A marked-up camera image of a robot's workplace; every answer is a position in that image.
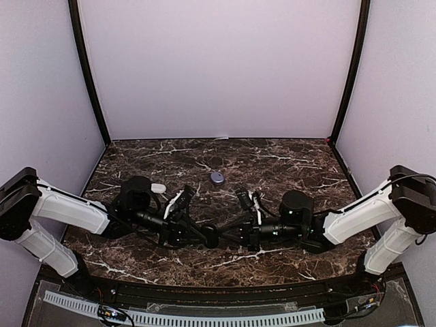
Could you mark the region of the black earbud charging case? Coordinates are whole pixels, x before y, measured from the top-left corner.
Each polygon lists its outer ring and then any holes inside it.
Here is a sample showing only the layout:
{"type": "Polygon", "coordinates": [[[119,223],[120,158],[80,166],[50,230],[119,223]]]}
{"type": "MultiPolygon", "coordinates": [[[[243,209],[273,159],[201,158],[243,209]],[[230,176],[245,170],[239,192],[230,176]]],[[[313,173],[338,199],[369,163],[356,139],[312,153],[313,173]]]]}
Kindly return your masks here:
{"type": "Polygon", "coordinates": [[[200,231],[204,236],[204,245],[209,249],[217,248],[219,245],[219,233],[213,224],[204,224],[200,231]]]}

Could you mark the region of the white earbud charging case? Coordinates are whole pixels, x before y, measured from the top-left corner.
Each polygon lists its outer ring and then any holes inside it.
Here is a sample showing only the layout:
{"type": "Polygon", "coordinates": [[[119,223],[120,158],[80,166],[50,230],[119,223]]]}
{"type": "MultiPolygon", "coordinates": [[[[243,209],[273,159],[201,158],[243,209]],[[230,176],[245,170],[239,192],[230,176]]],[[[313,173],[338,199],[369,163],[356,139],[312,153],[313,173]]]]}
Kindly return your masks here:
{"type": "Polygon", "coordinates": [[[166,186],[160,183],[152,183],[151,191],[155,194],[163,194],[166,192],[166,186]]]}

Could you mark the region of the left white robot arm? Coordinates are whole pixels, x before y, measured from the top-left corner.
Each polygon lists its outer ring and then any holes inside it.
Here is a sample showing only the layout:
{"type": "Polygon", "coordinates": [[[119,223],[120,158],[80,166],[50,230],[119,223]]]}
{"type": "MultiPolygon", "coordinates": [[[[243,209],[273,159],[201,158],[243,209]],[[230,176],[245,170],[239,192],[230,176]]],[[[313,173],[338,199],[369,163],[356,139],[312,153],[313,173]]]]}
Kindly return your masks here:
{"type": "Polygon", "coordinates": [[[38,222],[58,221],[108,239],[137,234],[150,241],[141,230],[153,232],[153,245],[178,249],[211,239],[206,228],[190,217],[189,204],[195,191],[185,186],[165,206],[159,194],[165,186],[144,176],[122,182],[118,195],[109,204],[72,195],[38,178],[35,169],[24,168],[1,187],[1,239],[14,241],[39,261],[69,278],[70,287],[82,297],[96,291],[96,282],[80,267],[80,259],[64,247],[38,222]]]}

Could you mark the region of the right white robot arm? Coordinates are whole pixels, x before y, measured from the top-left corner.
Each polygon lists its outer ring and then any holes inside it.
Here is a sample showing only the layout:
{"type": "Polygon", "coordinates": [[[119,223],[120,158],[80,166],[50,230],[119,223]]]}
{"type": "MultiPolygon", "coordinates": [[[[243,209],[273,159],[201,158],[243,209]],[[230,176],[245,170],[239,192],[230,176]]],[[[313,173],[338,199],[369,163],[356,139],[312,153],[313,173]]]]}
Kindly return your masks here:
{"type": "Polygon", "coordinates": [[[348,279],[348,290],[363,295],[374,277],[420,238],[435,233],[435,177],[397,165],[375,190],[336,210],[314,212],[314,200],[297,190],[283,194],[279,214],[270,221],[260,195],[246,189],[237,191],[245,216],[218,230],[218,235],[259,251],[263,240],[298,238],[305,251],[321,254],[352,236],[392,220],[392,225],[359,258],[358,272],[348,279]]]}

